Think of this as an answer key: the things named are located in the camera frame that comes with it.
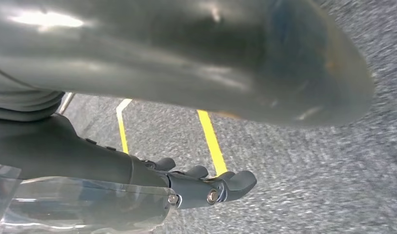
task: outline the gray floor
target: gray floor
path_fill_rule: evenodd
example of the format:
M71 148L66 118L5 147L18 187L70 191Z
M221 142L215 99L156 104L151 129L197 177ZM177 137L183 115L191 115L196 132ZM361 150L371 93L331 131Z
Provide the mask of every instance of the gray floor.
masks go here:
M212 116L230 170L259 183L245 199L175 213L155 233L397 234L397 0L317 0L365 55L376 80L369 114L351 125L298 130ZM119 98L77 95L77 132L121 148ZM195 110L133 101L124 110L130 152L214 168Z

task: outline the yellow line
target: yellow line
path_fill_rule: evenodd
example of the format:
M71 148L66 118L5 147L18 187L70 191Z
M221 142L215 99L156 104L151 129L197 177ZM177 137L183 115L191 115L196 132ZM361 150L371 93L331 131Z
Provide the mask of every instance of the yellow line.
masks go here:
M209 113L202 110L197 110L197 112L201 125L203 126L204 135L206 136L207 145L213 159L216 173L219 176L227 171L227 167L223 159L223 154L221 153L220 147L217 142L216 133L214 132Z
M124 151L127 154L129 152L128 152L127 137L125 137L124 121L122 120L122 111L128 106L128 104L130 104L131 101L132 99L124 99L116 108L119 135L121 136L122 151Z

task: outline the metal rod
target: metal rod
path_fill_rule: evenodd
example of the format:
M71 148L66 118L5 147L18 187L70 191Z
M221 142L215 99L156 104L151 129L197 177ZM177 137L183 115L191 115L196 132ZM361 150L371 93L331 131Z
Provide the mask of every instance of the metal rod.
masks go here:
M68 95L65 98L65 101L63 102L62 106L60 107L59 114L63 115L63 113L65 113L66 108L68 108L68 106L71 103L74 96L75 96L75 93L68 93Z

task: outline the gray sleeve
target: gray sleeve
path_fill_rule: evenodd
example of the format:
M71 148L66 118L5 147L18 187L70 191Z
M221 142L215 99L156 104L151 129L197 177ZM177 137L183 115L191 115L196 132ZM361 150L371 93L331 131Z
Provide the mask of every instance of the gray sleeve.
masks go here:
M34 88L0 71L0 119L34 121L51 116L63 94Z

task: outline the metal bolt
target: metal bolt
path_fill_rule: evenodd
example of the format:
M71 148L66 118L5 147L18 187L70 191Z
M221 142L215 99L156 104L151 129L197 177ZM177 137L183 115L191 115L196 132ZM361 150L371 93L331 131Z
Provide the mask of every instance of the metal bolt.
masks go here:
M209 194L207 195L207 202L210 205L213 205L217 201L217 198L218 198L217 190L212 189L212 190L210 190Z
M179 201L179 197L177 195L169 195L168 196L168 202L170 202L171 204L177 204L177 202Z

